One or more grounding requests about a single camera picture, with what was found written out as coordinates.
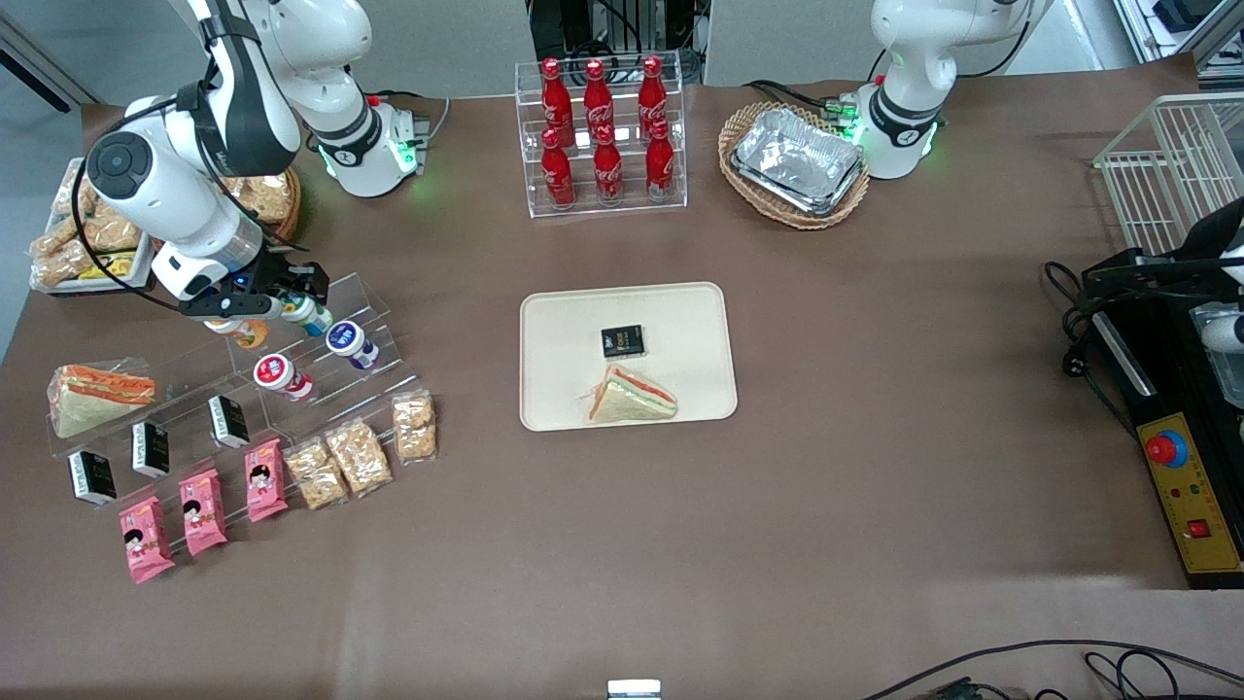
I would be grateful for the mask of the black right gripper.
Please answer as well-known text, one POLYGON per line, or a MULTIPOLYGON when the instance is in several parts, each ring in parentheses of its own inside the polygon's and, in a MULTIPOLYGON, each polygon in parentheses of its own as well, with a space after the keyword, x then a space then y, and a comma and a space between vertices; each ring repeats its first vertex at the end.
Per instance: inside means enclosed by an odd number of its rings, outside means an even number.
POLYGON ((272 252, 267 247, 231 274, 233 296, 279 298, 280 318, 285 322, 297 318, 304 297, 328 300, 328 274, 322 266, 290 262, 285 252, 272 252))

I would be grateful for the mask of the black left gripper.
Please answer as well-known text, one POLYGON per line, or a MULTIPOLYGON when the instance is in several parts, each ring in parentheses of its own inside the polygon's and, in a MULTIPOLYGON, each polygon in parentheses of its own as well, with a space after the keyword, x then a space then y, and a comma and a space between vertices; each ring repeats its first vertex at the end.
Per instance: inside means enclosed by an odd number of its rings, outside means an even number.
POLYGON ((1112 305, 1125 298, 1198 301, 1197 292, 1162 285, 1191 283, 1215 296, 1240 296, 1243 199, 1200 218, 1179 247, 1179 261, 1122 251, 1084 270, 1086 305, 1112 305), (1193 264, 1187 269, 1184 264, 1193 264))

